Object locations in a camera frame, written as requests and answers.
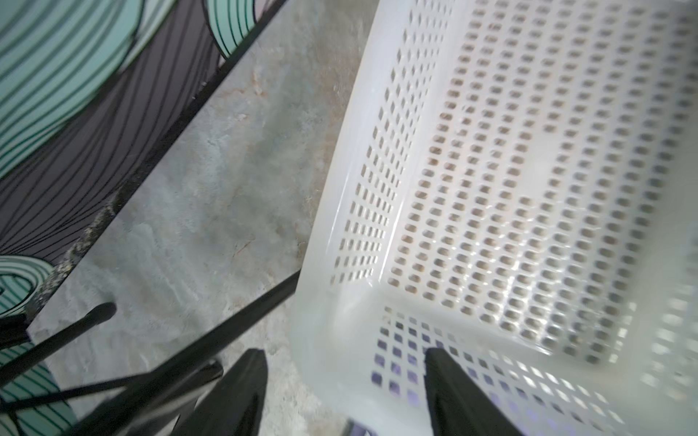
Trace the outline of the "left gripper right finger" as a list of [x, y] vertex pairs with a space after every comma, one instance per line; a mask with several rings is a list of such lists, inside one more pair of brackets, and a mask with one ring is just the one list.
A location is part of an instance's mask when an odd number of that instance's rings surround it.
[[444, 349], [426, 351], [425, 396], [435, 435], [521, 435]]

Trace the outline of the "purple Persist t-shirt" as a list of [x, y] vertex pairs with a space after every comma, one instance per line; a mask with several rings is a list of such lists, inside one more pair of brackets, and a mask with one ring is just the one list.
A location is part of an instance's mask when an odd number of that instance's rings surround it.
[[356, 421], [348, 421], [342, 436], [376, 436], [376, 433]]

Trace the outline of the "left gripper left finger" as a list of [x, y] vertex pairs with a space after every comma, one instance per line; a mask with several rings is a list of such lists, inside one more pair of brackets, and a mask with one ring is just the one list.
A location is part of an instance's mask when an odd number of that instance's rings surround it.
[[216, 384], [175, 435], [257, 435], [264, 414], [268, 365], [265, 352], [249, 349]]

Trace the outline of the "white perforated plastic basket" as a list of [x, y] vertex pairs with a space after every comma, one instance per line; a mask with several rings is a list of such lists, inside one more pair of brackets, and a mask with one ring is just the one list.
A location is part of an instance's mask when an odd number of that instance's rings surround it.
[[527, 435], [696, 434], [696, 2], [381, 2], [289, 340], [380, 435], [430, 348]]

